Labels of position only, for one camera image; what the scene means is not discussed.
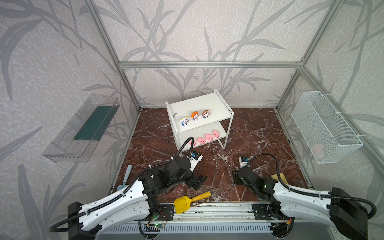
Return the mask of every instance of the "yellow sponge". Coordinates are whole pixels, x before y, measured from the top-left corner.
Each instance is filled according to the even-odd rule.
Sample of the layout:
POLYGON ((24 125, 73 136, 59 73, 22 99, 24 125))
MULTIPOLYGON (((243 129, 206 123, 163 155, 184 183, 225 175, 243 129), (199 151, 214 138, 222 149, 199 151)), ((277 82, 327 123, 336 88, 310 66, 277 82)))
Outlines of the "yellow sponge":
MULTIPOLYGON (((271 178, 272 178, 272 179, 275 179, 275 180, 277 180, 277 181, 279 181, 279 179, 277 178, 277 174, 273 174, 273 175, 271 175, 271 178)), ((280 178, 283 180, 283 182, 284 182, 285 184, 288 184, 288 181, 287 181, 287 179, 285 178, 285 176, 284 176, 283 173, 280 173, 280 178)))

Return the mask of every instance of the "green mat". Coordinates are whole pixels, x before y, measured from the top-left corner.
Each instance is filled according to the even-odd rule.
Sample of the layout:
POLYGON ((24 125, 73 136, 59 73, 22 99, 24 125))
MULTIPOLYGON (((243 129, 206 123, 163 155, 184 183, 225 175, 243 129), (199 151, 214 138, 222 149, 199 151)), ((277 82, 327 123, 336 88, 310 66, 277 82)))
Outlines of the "green mat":
POLYGON ((74 140, 100 141, 118 108, 118 106, 97 106, 74 140))

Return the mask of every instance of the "wall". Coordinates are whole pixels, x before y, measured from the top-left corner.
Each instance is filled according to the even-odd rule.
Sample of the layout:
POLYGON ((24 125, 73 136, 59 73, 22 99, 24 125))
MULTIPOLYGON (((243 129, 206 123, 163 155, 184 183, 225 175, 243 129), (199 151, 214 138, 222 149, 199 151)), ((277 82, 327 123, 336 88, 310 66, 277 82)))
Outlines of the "wall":
MULTIPOLYGON (((384 1, 345 1, 306 64, 316 80, 383 153, 384 1)), ((290 113, 303 91, 314 91, 300 77, 280 109, 316 189, 344 189, 378 207, 369 220, 369 239, 384 234, 384 177, 359 149, 334 164, 318 164, 290 113)))
MULTIPOLYGON (((120 61, 299 61, 332 1, 94 2, 120 61)), ((126 75, 143 107, 215 88, 230 106, 274 107, 293 71, 126 69, 126 75)))
POLYGON ((137 112, 83 1, 0 1, 0 239, 49 233, 75 201, 105 196, 137 112), (121 104, 87 163, 41 154, 90 93, 121 104))

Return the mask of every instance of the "shelf bottom tier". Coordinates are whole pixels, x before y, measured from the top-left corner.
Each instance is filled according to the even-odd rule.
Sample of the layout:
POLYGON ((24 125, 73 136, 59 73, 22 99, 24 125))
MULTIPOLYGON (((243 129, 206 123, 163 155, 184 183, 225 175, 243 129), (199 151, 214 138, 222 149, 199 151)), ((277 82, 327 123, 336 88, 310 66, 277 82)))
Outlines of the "shelf bottom tier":
MULTIPOLYGON (((202 145, 210 143, 210 142, 213 142, 213 141, 216 141, 216 140, 221 139, 221 138, 225 138, 226 136, 227 136, 227 133, 224 130, 224 128, 223 128, 223 126, 221 125, 220 122, 213 122, 213 123, 210 123, 210 124, 207 124, 207 125, 203 125, 202 127, 199 127, 199 128, 191 129, 190 131, 181 132, 179 134, 180 143, 181 144, 183 144, 189 137, 194 137, 194 141, 196 142, 196 145, 194 146, 194 148, 202 146, 202 145), (216 131, 218 131, 220 133, 220 137, 215 137, 213 135, 212 132, 214 130, 216 130, 216 131), (212 141, 208 141, 207 139, 205 139, 205 135, 206 134, 212 135, 213 140, 212 141), (197 141, 198 137, 204 138, 205 139, 205 143, 204 144, 199 143, 197 141)), ((187 144, 183 148, 183 151, 186 151, 188 149, 190 149, 190 145, 189 144, 187 144)))

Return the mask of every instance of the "robotic arm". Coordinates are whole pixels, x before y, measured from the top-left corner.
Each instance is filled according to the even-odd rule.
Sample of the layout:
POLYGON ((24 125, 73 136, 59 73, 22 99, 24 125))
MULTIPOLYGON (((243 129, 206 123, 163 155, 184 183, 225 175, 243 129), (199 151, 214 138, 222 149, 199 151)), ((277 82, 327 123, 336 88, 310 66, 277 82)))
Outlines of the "robotic arm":
POLYGON ((193 138, 187 139, 176 158, 149 167, 142 171, 131 185, 98 201, 81 204, 75 202, 68 206, 68 218, 50 228, 51 232, 68 231, 69 240, 93 240, 103 231, 124 222, 158 216, 161 205, 156 195, 165 193, 180 183, 195 190, 199 189, 207 177, 197 178, 192 171, 203 158, 196 151, 187 157, 179 157, 181 149, 193 138), (58 228, 68 223, 68 228, 58 228))
MULTIPOLYGON (((235 183, 245 185, 260 200, 269 201, 268 215, 274 219, 300 217, 314 222, 327 224, 337 228, 341 234, 352 240, 366 240, 367 221, 376 213, 376 206, 365 199, 351 197, 339 188, 332 192, 315 191, 286 185, 279 174, 276 157, 269 153, 258 154, 246 164, 240 163, 240 169, 234 173, 235 183), (260 155, 272 156, 276 161, 276 171, 279 181, 275 179, 261 179, 251 169, 250 163, 260 155), (360 203, 371 206, 371 212, 360 203)), ((276 237, 286 236, 292 226, 271 227, 276 237)))

